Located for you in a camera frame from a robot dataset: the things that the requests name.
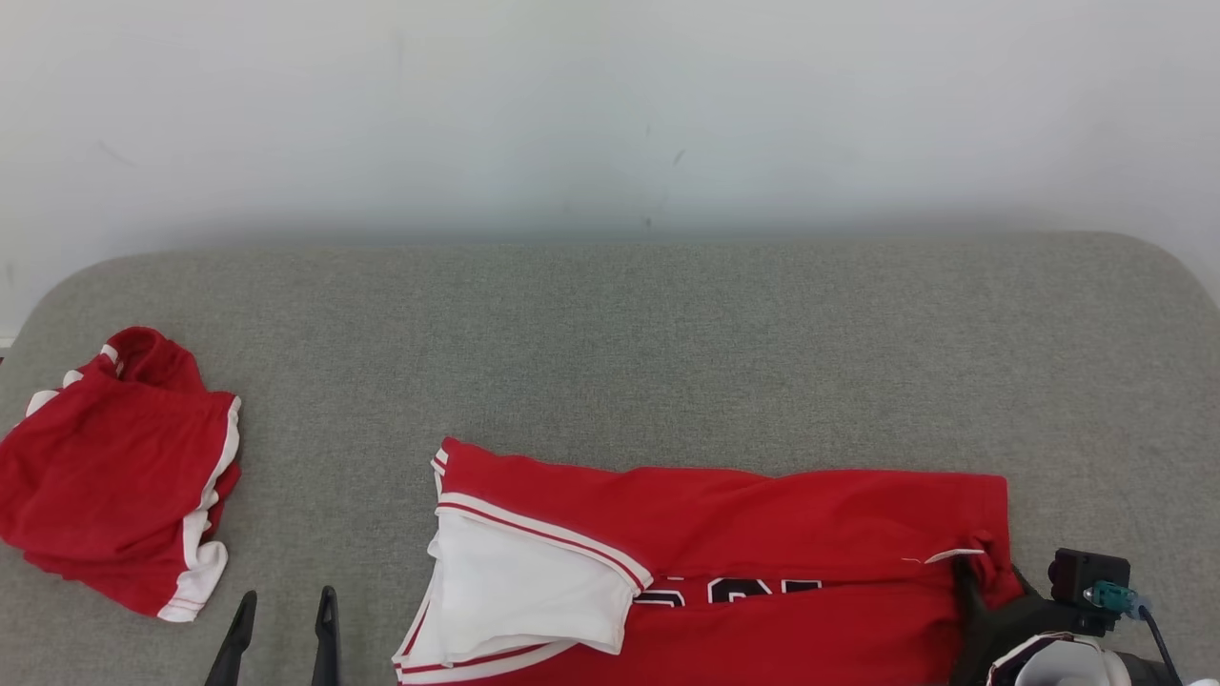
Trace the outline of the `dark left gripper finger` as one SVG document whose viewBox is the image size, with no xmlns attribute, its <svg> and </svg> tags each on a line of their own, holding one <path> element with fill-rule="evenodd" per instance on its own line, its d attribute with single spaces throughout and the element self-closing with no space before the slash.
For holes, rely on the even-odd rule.
<svg viewBox="0 0 1220 686">
<path fill-rule="evenodd" d="M 314 663 L 314 686 L 338 686 L 342 684 L 340 644 L 338 626 L 338 594 L 332 586 L 325 586 L 318 596 L 315 620 L 317 638 Z"/>
<path fill-rule="evenodd" d="M 256 609 L 257 591 L 249 591 L 242 596 L 214 665 L 205 677 L 206 686 L 238 685 L 243 655 L 253 642 Z"/>
</svg>

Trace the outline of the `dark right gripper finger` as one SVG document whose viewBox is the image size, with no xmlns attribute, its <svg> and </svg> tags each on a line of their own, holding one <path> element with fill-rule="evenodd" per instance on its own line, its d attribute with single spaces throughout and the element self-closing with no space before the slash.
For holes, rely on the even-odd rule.
<svg viewBox="0 0 1220 686">
<path fill-rule="evenodd" d="M 955 555 L 953 583 L 956 608 L 964 625 L 974 625 L 987 614 L 987 602 L 974 566 L 974 555 Z"/>
</svg>

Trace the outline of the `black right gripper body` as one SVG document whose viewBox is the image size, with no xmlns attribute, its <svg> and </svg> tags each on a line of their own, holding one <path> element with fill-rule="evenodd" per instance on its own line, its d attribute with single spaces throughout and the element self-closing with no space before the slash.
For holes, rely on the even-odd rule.
<svg viewBox="0 0 1220 686">
<path fill-rule="evenodd" d="M 974 625 L 963 624 L 963 648 L 952 669 L 953 685 L 985 685 L 992 665 L 1028 638 L 1044 634 L 1102 637 L 1107 612 L 1093 605 L 1060 603 L 1037 594 L 1024 574 L 1015 574 L 1016 599 L 992 609 Z"/>
</svg>

